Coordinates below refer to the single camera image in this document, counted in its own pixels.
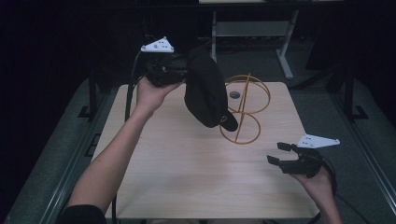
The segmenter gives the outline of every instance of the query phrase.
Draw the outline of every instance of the wooden table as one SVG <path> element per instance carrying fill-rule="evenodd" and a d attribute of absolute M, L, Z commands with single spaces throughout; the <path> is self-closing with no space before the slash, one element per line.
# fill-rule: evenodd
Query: wooden table
<path fill-rule="evenodd" d="M 248 145 L 231 143 L 219 127 L 210 129 L 201 124 L 185 106 L 185 85 L 172 91 L 148 121 L 137 144 L 118 194 L 117 217 L 314 216 L 318 209 L 303 187 L 267 162 L 266 155 L 297 159 L 294 153 L 277 149 L 276 143 L 297 143 L 304 127 L 285 84 L 266 85 L 271 103 L 253 115 L 260 121 L 262 132 Z M 249 86 L 245 111 L 265 104 L 266 95 L 254 86 Z M 242 92 L 243 84 L 227 89 Z M 93 157 L 123 124 L 126 92 L 127 86 L 121 86 Z M 230 106 L 238 104 L 239 100 L 229 99 Z M 257 133 L 256 123 L 249 124 L 249 119 L 244 119 L 242 129 L 240 140 Z M 111 209 L 106 216 L 111 217 Z"/>

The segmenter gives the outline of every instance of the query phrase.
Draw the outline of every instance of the black fabric object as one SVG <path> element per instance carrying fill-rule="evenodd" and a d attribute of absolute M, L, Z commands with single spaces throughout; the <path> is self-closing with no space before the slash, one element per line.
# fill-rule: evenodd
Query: black fabric object
<path fill-rule="evenodd" d="M 227 90 L 216 62 L 200 47 L 190 51 L 187 68 L 184 102 L 189 111 L 208 128 L 221 125 L 234 132 L 238 122 L 228 110 Z"/>
<path fill-rule="evenodd" d="M 106 224 L 102 211 L 89 204 L 67 207 L 56 222 L 57 224 Z"/>

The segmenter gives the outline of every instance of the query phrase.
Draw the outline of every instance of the dark background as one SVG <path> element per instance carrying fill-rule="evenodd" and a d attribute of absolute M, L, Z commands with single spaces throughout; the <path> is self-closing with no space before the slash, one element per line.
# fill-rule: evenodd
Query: dark background
<path fill-rule="evenodd" d="M 133 3 L 113 1 L 105 7 Z M 352 62 L 356 77 L 396 124 L 394 5 L 383 1 L 345 4 L 326 17 L 319 10 L 303 9 L 293 38 L 318 39 L 309 69 Z M 100 1 L 0 3 L 0 221 L 73 93 L 90 73 L 95 73 L 101 91 L 109 91 L 127 81 L 137 51 L 153 40 L 145 34 L 167 35 L 180 49 L 189 48 L 198 36 L 210 36 L 210 12 L 131 13 L 97 9 L 100 6 Z M 266 15 L 281 16 L 277 12 Z M 261 14 L 250 16 L 260 18 Z"/>

